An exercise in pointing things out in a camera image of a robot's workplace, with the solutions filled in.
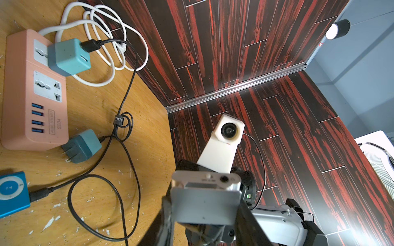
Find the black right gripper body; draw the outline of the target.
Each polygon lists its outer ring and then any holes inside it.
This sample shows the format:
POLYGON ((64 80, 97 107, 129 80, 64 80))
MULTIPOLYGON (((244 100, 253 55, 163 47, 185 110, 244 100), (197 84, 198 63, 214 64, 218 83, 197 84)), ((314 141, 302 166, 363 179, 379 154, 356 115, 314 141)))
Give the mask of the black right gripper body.
MULTIPOLYGON (((257 191, 253 174, 250 171, 244 171, 238 167, 232 167, 230 173, 238 174, 241 177, 241 200, 246 202, 250 210, 253 209, 256 205, 255 198, 257 191)), ((179 224, 186 228, 188 243, 193 246, 217 246, 222 242, 232 243, 236 236, 234 225, 179 224)))

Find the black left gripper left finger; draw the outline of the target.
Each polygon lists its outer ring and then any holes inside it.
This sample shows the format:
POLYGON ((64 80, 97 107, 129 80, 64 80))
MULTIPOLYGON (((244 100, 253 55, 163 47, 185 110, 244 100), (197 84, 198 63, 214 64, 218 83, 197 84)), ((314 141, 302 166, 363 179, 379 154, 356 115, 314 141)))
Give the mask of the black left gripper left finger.
POLYGON ((138 246, 173 245, 174 221, 171 209, 171 199, 168 196, 162 197, 162 207, 138 246))

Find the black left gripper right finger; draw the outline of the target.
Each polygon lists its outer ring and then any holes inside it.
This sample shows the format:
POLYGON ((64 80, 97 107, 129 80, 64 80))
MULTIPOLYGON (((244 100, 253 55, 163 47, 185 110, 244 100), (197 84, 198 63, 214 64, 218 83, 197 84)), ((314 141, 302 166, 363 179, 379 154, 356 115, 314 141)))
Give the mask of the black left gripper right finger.
POLYGON ((237 246, 272 246, 246 202, 241 200, 234 225, 237 246))

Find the grey small mp3 player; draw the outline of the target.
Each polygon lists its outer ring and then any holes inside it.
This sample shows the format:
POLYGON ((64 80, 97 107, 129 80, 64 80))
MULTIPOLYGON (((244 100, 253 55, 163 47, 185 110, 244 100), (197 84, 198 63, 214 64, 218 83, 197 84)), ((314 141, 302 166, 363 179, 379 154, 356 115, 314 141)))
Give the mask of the grey small mp3 player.
POLYGON ((234 225, 241 201, 241 177, 235 173, 177 170, 170 198, 174 221, 234 225))

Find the blue mp3 player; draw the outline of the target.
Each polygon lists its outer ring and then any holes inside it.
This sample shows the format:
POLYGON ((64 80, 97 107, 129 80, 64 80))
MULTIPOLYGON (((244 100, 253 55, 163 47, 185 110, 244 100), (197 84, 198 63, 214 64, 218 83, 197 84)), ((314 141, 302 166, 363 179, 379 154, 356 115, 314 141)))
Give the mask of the blue mp3 player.
POLYGON ((0 182, 1 218, 30 207, 31 202, 24 172, 3 175, 0 182))

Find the teal charger with cable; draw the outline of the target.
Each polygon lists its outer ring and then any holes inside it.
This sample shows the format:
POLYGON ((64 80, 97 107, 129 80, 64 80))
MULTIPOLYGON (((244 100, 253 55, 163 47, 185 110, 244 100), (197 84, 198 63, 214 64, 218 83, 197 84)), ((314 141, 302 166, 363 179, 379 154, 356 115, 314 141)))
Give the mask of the teal charger with cable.
POLYGON ((90 54, 80 44, 78 39, 70 39, 50 45, 48 67, 64 77, 91 69, 90 54))

